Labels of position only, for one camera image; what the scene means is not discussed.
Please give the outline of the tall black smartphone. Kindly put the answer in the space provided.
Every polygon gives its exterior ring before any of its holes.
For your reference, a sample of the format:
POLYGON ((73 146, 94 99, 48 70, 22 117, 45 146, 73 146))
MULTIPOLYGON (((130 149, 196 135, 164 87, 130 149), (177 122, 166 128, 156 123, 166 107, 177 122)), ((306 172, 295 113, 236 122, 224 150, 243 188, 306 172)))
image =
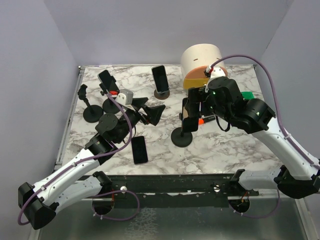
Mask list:
POLYGON ((196 132, 199 128, 199 118, 189 117, 187 112, 187 101, 187 97, 182 100, 183 131, 185 133, 192 133, 196 132))

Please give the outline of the purple smartphone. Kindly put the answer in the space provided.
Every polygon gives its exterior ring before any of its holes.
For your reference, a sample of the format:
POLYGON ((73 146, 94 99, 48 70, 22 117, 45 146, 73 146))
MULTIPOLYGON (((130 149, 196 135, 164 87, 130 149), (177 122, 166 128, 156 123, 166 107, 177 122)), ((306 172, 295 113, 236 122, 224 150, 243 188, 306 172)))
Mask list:
POLYGON ((148 162, 148 154, 143 136, 133 137, 131 140, 132 156, 135 165, 145 164, 148 162))

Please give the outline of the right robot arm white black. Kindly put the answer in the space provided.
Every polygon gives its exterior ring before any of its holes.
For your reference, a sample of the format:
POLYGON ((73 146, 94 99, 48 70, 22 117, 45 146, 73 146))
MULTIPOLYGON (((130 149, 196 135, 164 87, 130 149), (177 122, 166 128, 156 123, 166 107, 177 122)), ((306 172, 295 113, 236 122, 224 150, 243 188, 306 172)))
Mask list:
POLYGON ((261 99, 244 99, 237 82, 222 76, 208 85, 188 90, 183 117, 199 118, 199 105, 225 120, 229 126, 260 140, 283 163, 272 170, 239 170, 229 189, 240 196, 247 190, 276 189, 288 197, 301 199, 320 190, 319 159, 307 154, 293 138, 285 135, 275 112, 261 99))

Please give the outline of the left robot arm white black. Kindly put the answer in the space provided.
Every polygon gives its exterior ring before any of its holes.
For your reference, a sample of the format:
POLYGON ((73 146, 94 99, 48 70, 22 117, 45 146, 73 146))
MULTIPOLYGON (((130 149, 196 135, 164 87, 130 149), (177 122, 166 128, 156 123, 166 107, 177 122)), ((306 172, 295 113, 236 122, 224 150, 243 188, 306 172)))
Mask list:
POLYGON ((147 106, 146 97, 135 98, 129 105, 125 104, 125 97, 109 100, 122 113, 120 118, 113 113, 103 114, 95 127, 97 133, 72 160, 34 184, 25 182, 19 186, 20 226, 30 224, 35 230, 41 229, 73 203, 111 193, 112 182, 102 171, 96 171, 84 183, 76 181, 133 143, 133 129, 138 122, 156 126, 166 108, 164 104, 147 106))

